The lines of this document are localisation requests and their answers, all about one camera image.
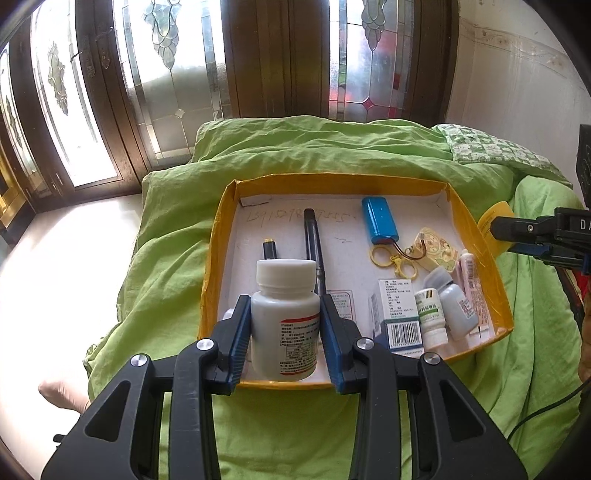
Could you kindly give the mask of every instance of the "pen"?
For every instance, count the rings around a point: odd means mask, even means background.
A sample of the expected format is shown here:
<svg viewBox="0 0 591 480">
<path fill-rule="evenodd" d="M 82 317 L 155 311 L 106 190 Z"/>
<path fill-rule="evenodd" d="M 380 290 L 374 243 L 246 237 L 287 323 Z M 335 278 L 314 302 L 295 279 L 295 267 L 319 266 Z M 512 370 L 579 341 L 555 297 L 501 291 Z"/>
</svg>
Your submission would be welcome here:
<svg viewBox="0 0 591 480">
<path fill-rule="evenodd" d="M 311 208 L 304 210 L 304 230 L 306 232 L 306 257 L 308 260 L 315 260 L 316 262 L 316 288 L 314 293 L 320 296 L 326 295 L 326 278 L 324 276 L 318 223 L 316 222 L 314 210 Z"/>
<path fill-rule="evenodd" d="M 265 260 L 275 260 L 277 258 L 277 246 L 272 238 L 265 238 L 262 243 L 262 253 Z"/>
</svg>

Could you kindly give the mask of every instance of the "white tiled floor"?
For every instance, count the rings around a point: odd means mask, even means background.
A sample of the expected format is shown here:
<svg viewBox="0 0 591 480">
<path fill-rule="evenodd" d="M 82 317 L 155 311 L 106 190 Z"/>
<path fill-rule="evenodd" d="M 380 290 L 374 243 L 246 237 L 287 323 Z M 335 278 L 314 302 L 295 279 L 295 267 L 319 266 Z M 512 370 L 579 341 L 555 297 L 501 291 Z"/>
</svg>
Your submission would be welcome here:
<svg viewBox="0 0 591 480">
<path fill-rule="evenodd" d="M 0 437 L 35 479 L 78 419 L 37 385 L 87 384 L 82 359 L 116 322 L 140 217 L 140 195 L 42 213 L 0 268 Z"/>
</svg>

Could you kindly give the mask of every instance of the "white bottle cap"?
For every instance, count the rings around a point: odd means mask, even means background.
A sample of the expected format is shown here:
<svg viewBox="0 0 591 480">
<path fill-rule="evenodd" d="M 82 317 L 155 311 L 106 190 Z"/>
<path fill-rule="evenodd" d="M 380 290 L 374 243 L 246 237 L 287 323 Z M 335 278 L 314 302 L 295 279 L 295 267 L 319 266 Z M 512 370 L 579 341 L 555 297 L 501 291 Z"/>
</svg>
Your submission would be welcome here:
<svg viewBox="0 0 591 480">
<path fill-rule="evenodd" d="M 425 277 L 423 286 L 425 288 L 435 288 L 435 290 L 439 290 L 450 283 L 453 283 L 453 278 L 449 272 L 443 267 L 437 267 Z"/>
<path fill-rule="evenodd" d="M 425 351 L 431 350 L 437 346 L 445 345 L 449 339 L 447 338 L 447 331 L 444 328 L 436 328 L 423 333 L 423 346 Z"/>
<path fill-rule="evenodd" d="M 262 288 L 293 288 L 314 290 L 314 260 L 259 260 L 256 262 L 256 283 Z"/>
</svg>

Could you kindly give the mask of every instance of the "red label stripe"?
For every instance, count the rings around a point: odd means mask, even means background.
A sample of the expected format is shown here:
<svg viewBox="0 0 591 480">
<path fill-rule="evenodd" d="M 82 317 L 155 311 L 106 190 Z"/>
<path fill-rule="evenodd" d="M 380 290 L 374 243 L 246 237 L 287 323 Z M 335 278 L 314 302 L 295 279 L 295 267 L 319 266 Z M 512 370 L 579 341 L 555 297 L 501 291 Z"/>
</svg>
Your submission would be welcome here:
<svg viewBox="0 0 591 480">
<path fill-rule="evenodd" d="M 310 315 L 309 317 L 304 317 L 302 319 L 287 319 L 287 320 L 282 320 L 281 323 L 297 323 L 297 322 L 307 322 L 308 320 L 313 320 L 316 317 L 320 316 L 320 312 L 315 313 L 314 315 Z"/>
</svg>

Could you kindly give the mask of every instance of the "red glass diamond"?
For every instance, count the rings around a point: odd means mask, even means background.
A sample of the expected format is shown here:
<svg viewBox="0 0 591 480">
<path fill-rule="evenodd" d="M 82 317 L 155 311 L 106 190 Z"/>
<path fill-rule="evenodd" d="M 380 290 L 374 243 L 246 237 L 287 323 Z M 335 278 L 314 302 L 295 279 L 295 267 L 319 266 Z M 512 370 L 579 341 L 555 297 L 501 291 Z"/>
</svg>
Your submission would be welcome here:
<svg viewBox="0 0 591 480">
<path fill-rule="evenodd" d="M 367 97 L 365 99 L 365 101 L 363 103 L 361 103 L 361 105 L 363 105 L 365 107 L 366 110 L 369 110 L 371 107 L 373 107 L 375 104 L 369 99 L 369 97 Z"/>
</svg>

